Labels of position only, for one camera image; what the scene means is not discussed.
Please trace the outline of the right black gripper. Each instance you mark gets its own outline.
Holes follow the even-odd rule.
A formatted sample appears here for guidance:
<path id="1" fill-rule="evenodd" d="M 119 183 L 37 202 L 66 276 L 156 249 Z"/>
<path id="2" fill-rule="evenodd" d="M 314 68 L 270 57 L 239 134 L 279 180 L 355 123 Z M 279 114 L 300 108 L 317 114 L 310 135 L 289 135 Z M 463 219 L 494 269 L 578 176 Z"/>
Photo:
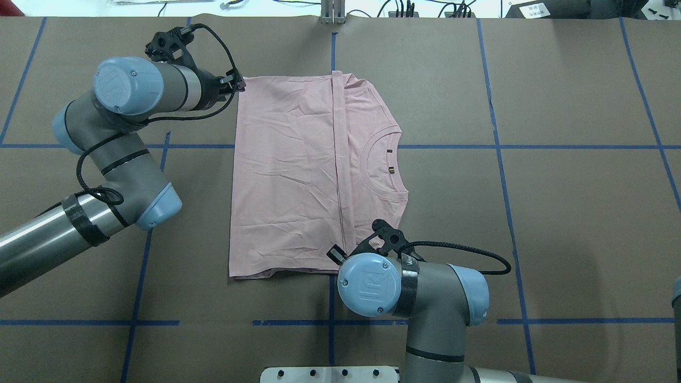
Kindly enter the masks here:
<path id="1" fill-rule="evenodd" d="M 350 252 L 346 256 L 346 260 L 350 259 L 354 255 L 358 254 L 372 254 L 373 246 L 369 242 L 361 242 L 353 252 Z M 328 257 L 336 265 L 342 265 L 345 262 L 345 251 L 338 245 L 333 244 L 333 246 L 326 252 L 326 257 Z"/>

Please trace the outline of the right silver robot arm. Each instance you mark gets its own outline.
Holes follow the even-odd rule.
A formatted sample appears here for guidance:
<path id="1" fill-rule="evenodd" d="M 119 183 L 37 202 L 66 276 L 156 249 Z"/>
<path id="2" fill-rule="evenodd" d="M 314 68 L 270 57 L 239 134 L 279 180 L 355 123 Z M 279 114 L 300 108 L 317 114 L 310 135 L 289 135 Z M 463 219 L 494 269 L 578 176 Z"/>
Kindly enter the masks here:
<path id="1" fill-rule="evenodd" d="M 503 269 L 479 271 L 430 263 L 418 255 L 418 246 L 484 255 L 499 261 Z M 350 254 L 334 245 L 327 257 L 338 264 L 338 293 L 351 311 L 367 317 L 391 314 L 407 319 L 403 382 L 559 381 L 466 365 L 466 329 L 484 322 L 491 305 L 486 277 L 512 271 L 510 262 L 500 255 L 457 243 L 407 242 L 394 235 L 385 237 L 384 246 L 377 249 L 365 240 Z"/>

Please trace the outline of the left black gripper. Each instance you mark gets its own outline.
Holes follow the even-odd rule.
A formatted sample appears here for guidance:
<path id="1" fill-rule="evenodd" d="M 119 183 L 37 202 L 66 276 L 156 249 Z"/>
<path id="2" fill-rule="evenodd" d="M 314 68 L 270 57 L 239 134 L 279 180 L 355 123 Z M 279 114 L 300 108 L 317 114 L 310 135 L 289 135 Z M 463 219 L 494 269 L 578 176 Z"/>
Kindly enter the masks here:
<path id="1" fill-rule="evenodd" d="M 237 90 L 245 90 L 246 83 L 240 71 L 232 68 L 224 76 L 215 76 L 210 72 L 198 72 L 201 85 L 201 97 L 198 111 L 206 111 L 216 102 L 227 102 L 232 99 Z"/>

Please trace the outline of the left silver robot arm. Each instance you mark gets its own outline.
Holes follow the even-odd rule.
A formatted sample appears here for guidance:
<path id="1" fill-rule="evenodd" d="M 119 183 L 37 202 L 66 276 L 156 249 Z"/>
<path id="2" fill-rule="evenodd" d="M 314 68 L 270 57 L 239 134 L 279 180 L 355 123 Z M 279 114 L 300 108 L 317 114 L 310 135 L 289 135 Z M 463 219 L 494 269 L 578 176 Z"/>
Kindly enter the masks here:
<path id="1" fill-rule="evenodd" d="M 53 120 L 58 142 L 78 156 L 81 190 L 2 235 L 2 296 L 16 291 L 132 225 L 151 230 L 182 202 L 139 137 L 174 112 L 229 106 L 245 81 L 234 60 L 224 76 L 182 59 L 113 57 L 99 64 L 92 90 Z"/>

